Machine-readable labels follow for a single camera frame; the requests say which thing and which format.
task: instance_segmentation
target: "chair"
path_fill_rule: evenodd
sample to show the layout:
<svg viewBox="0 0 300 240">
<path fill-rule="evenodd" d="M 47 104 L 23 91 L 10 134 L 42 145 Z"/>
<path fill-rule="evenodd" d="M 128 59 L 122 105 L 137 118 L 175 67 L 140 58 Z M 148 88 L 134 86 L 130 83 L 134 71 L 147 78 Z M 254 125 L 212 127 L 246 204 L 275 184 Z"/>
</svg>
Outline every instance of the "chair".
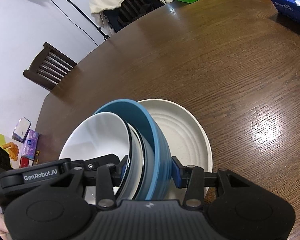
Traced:
<svg viewBox="0 0 300 240">
<path fill-rule="evenodd" d="M 32 61 L 29 70 L 23 76 L 51 91 L 74 66 L 73 60 L 45 42 L 43 50 Z"/>
<path fill-rule="evenodd" d="M 142 15 L 163 5 L 164 4 L 160 0 L 124 0 L 121 7 L 113 10 L 105 10 L 103 11 L 103 14 L 108 18 L 110 25 L 117 33 Z M 141 11 L 146 8 L 146 6 L 149 6 L 151 9 L 147 10 L 144 14 L 141 14 Z"/>
</svg>

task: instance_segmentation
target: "wood grain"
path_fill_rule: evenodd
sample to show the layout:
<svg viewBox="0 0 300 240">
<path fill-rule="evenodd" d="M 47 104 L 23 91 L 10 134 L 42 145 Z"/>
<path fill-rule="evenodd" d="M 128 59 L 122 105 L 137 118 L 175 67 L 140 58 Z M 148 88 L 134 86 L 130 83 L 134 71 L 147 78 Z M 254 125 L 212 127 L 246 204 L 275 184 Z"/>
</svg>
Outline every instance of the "wood grain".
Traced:
<svg viewBox="0 0 300 240">
<path fill-rule="evenodd" d="M 187 108 L 209 137 L 214 170 L 289 201 L 290 239 L 300 239 L 300 25 L 270 0 L 173 2 L 116 33 L 45 99 L 39 162 L 57 159 L 71 132 L 117 98 Z"/>
</svg>

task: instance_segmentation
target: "wooden chair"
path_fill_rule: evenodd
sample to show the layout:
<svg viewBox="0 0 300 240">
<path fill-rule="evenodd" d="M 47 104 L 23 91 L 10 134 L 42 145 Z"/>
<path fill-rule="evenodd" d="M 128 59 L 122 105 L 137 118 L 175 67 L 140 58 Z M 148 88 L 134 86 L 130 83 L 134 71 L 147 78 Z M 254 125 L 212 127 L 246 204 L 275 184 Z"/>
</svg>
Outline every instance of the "wooden chair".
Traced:
<svg viewBox="0 0 300 240">
<path fill-rule="evenodd" d="M 51 91 L 75 65 L 77 63 L 46 42 L 23 76 Z"/>
</svg>

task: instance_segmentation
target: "lamp stand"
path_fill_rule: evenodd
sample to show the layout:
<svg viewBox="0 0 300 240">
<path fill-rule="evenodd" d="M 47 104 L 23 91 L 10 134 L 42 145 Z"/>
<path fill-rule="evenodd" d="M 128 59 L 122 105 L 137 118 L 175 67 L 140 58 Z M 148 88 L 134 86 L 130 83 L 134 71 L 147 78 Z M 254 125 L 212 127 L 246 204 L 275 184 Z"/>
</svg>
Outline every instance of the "lamp stand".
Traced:
<svg viewBox="0 0 300 240">
<path fill-rule="evenodd" d="M 101 28 L 100 27 L 98 27 L 97 25 L 95 25 L 95 23 L 88 17 L 88 16 L 86 16 L 84 13 L 83 13 L 83 11 L 82 10 L 80 10 L 71 0 L 67 0 L 74 8 L 76 8 L 77 9 L 77 11 L 78 12 L 80 12 L 97 30 L 98 30 L 98 32 L 100 32 L 102 35 L 103 35 L 103 38 L 105 39 L 105 41 L 107 40 L 107 39 L 109 39 L 110 38 L 110 36 L 109 35 L 107 35 L 107 34 L 105 34 L 102 30 L 101 30 Z"/>
</svg>

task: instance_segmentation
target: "white bowl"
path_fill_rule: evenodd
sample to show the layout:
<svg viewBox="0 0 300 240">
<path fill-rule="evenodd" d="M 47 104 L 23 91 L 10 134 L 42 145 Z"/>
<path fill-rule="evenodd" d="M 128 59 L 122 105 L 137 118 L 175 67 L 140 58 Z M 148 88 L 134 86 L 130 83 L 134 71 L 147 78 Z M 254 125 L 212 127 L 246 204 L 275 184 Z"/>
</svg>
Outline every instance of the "white bowl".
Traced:
<svg viewBox="0 0 300 240">
<path fill-rule="evenodd" d="M 122 160 L 129 155 L 129 133 L 126 123 L 116 114 L 94 114 L 73 131 L 59 158 L 88 160 L 112 153 Z"/>
<path fill-rule="evenodd" d="M 122 183 L 114 187 L 114 193 L 118 201 L 134 198 L 141 184 L 142 147 L 128 124 L 116 114 L 102 112 L 83 121 L 66 141 L 59 158 L 88 160 L 107 154 L 115 154 L 120 160 L 128 155 Z M 95 187 L 86 188 L 85 200 L 95 204 Z"/>
</svg>

